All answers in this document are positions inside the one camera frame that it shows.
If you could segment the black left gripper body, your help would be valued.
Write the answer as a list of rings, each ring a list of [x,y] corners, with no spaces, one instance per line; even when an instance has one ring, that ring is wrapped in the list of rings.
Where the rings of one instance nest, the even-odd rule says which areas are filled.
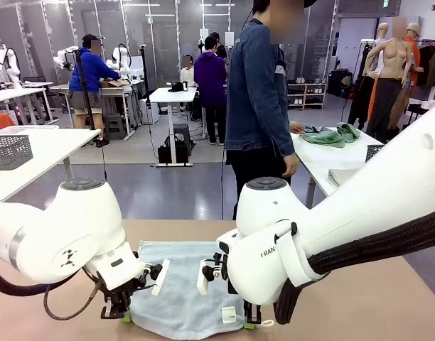
[[[109,289],[102,275],[98,273],[97,282],[100,284],[99,291],[103,292],[105,300],[110,298],[111,301],[129,301],[136,291],[141,290],[141,277],[131,278],[126,283]]]

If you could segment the person's right hand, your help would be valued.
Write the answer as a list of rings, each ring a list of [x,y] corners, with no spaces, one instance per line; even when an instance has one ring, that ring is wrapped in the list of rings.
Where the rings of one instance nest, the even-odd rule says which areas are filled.
[[[284,163],[286,165],[286,170],[284,171],[282,177],[288,178],[297,172],[299,160],[295,153],[285,156]]]

